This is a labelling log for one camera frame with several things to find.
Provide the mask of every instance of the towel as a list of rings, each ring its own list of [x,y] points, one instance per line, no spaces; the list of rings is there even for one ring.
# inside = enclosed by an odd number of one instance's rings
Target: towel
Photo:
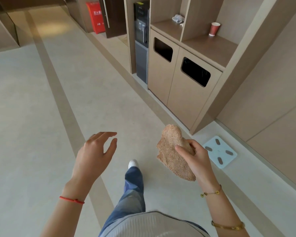
[[[195,155],[190,144],[182,137],[180,128],[175,125],[167,125],[163,129],[161,140],[157,144],[159,150],[157,158],[177,176],[195,181],[196,177],[187,162],[175,150],[176,145],[182,146],[191,155]]]

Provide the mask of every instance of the red string bracelet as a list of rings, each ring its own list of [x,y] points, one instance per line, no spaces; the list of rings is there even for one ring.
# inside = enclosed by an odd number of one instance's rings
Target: red string bracelet
[[[79,201],[78,199],[69,199],[69,198],[66,198],[66,197],[62,197],[62,196],[59,196],[59,199],[62,199],[62,200],[67,200],[67,201],[70,201],[70,202],[75,202],[75,203],[78,203],[78,204],[84,204],[83,201]]]

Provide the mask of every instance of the jeans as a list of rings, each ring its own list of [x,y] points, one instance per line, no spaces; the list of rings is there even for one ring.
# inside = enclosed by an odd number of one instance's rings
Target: jeans
[[[115,209],[108,217],[99,234],[117,219],[123,218],[127,215],[139,214],[146,212],[146,205],[144,200],[144,181],[143,175],[138,167],[130,167],[125,174],[124,194],[116,205]],[[205,231],[198,224],[186,221],[194,226]]]

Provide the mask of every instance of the white cloth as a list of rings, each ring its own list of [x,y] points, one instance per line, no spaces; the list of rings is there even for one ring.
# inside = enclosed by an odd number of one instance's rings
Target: white cloth
[[[100,237],[210,237],[200,228],[158,211],[128,215],[109,225]]]

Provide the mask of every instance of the shelf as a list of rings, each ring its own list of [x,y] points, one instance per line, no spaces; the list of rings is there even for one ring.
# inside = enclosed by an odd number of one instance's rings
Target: shelf
[[[181,39],[182,27],[180,24],[175,23],[171,19],[157,23],[151,23],[150,26],[156,32],[167,37],[171,41],[177,42]]]
[[[238,45],[220,36],[199,36],[182,42],[183,48],[223,71]]]

